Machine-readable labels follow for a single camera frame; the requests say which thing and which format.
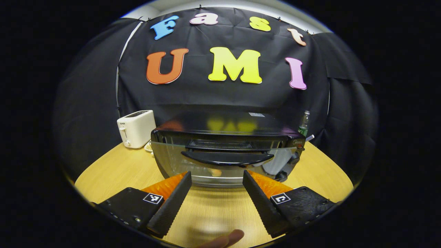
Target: oven door handle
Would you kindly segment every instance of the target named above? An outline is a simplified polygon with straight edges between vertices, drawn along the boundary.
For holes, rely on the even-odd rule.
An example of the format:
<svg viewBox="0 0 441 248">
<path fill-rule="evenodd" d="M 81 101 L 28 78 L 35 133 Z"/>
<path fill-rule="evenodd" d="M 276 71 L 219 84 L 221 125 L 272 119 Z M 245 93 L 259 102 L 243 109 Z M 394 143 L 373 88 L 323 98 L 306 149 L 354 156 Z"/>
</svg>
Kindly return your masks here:
<svg viewBox="0 0 441 248">
<path fill-rule="evenodd" d="M 209 165 L 247 167 L 271 160 L 273 154 L 225 153 L 225 152 L 192 152 L 181 151 L 187 158 Z"/>
</svg>

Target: wooden table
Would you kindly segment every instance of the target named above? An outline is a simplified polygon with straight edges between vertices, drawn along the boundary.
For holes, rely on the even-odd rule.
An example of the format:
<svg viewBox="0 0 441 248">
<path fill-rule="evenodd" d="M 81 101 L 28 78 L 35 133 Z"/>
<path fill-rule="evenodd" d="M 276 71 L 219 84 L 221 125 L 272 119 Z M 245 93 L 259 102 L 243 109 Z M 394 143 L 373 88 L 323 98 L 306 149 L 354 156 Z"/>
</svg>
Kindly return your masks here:
<svg viewBox="0 0 441 248">
<path fill-rule="evenodd" d="M 91 164 L 75 186 L 88 201 L 101 203 L 126 187 L 143 189 L 163 179 L 150 152 L 129 149 L 121 143 Z M 307 186 L 333 202 L 344 200 L 353 190 L 343 170 L 309 142 L 284 184 L 292 188 Z M 234 248 L 274 240 L 244 188 L 192 186 L 163 240 L 194 247 L 234 229 L 245 232 Z"/>
</svg>

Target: finger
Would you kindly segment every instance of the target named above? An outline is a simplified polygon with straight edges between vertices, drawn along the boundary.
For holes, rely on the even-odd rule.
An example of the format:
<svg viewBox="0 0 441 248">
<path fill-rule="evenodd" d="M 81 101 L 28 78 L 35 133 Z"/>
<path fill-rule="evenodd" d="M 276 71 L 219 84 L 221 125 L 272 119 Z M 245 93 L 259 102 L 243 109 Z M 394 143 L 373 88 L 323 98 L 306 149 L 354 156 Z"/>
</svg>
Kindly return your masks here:
<svg viewBox="0 0 441 248">
<path fill-rule="evenodd" d="M 230 240 L 227 236 L 220 236 L 196 248 L 224 248 L 228 245 L 229 241 Z"/>
<path fill-rule="evenodd" d="M 230 246 L 234 245 L 235 243 L 237 243 L 239 240 L 241 240 L 243 238 L 244 235 L 245 235 L 245 233 L 242 230 L 239 230 L 239 229 L 233 230 L 228 235 L 229 242 L 228 242 L 227 246 L 225 246 L 225 248 L 230 247 Z"/>
</svg>

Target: blue letter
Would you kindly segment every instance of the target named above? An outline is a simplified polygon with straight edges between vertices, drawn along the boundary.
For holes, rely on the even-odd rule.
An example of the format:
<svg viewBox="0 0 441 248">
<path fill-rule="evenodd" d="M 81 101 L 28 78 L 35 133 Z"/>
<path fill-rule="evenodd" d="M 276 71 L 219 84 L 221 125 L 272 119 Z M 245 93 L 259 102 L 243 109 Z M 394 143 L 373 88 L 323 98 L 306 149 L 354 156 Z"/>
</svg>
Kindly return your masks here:
<svg viewBox="0 0 441 248">
<path fill-rule="evenodd" d="M 153 28 L 156 32 L 155 40 L 159 40 L 167 34 L 171 34 L 173 32 L 173 29 L 168 29 L 168 27 L 174 27 L 176 25 L 176 22 L 174 22 L 173 20 L 176 20 L 178 18 L 179 16 L 174 15 L 160 23 L 156 23 L 155 25 L 151 26 L 150 29 Z"/>
</svg>

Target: label sticker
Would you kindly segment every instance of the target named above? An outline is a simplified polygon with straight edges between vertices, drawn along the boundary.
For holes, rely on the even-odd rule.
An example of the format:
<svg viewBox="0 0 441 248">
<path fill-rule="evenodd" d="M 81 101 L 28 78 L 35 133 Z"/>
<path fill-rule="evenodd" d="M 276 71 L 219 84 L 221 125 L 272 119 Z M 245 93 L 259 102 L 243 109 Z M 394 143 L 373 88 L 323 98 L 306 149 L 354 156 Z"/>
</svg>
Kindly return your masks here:
<svg viewBox="0 0 441 248">
<path fill-rule="evenodd" d="M 143 200 L 145 200 L 146 202 L 149 202 L 149 203 L 158 204 L 162 200 L 162 196 L 149 193 L 148 195 L 146 195 L 144 197 Z"/>
<path fill-rule="evenodd" d="M 257 116 L 257 117 L 265 117 L 261 113 L 249 113 L 251 116 Z"/>
<path fill-rule="evenodd" d="M 273 195 L 271 198 L 276 204 L 284 203 L 291 200 L 285 193 Z"/>
</svg>

